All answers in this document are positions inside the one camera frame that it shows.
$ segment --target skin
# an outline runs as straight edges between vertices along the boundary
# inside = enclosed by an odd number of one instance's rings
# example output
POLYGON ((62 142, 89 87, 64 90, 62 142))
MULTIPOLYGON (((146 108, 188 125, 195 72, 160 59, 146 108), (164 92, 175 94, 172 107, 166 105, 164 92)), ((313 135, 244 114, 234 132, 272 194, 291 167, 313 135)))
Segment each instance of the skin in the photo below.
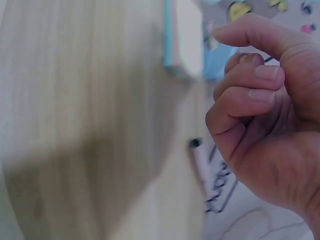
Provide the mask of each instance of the skin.
POLYGON ((247 14, 213 36, 257 54, 229 59, 206 124, 237 178, 261 199, 302 216, 320 240, 320 45, 247 14))

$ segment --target wooden board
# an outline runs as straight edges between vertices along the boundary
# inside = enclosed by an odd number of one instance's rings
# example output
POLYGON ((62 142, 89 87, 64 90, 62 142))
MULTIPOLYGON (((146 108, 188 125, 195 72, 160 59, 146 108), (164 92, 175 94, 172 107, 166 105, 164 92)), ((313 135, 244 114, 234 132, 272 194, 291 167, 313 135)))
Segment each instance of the wooden board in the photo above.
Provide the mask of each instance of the wooden board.
POLYGON ((164 71, 162 35, 159 0, 7 0, 0 161, 19 226, 8 231, 201 238, 187 141, 203 134, 205 88, 164 71))

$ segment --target notebook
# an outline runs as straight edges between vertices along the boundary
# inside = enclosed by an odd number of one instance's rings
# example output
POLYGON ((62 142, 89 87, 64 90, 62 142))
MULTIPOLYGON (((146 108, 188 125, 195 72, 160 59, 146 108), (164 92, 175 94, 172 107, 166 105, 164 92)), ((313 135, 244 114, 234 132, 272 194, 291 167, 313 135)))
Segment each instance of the notebook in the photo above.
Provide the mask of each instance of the notebook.
POLYGON ((193 81, 219 80, 235 47, 215 41, 212 31, 223 24, 197 0, 165 0, 164 66, 193 81))

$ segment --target white surface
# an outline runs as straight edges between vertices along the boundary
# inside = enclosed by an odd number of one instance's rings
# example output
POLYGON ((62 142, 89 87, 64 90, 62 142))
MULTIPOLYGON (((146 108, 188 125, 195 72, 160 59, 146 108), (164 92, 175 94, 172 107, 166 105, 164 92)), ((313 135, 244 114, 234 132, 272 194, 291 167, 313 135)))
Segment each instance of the white surface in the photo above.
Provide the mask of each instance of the white surface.
POLYGON ((181 66, 188 76, 203 75, 202 12, 192 0, 176 0, 178 46, 181 66))

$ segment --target pen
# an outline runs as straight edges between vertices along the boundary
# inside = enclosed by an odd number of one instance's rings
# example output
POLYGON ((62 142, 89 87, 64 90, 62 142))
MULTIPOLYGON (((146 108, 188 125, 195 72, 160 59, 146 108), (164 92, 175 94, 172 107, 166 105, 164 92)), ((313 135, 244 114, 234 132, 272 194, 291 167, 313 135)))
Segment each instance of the pen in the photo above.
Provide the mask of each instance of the pen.
POLYGON ((200 138, 192 139, 189 147, 193 156, 194 165, 197 168, 197 173, 203 186, 206 198, 212 198, 212 174, 210 173, 209 156, 203 142, 200 138))

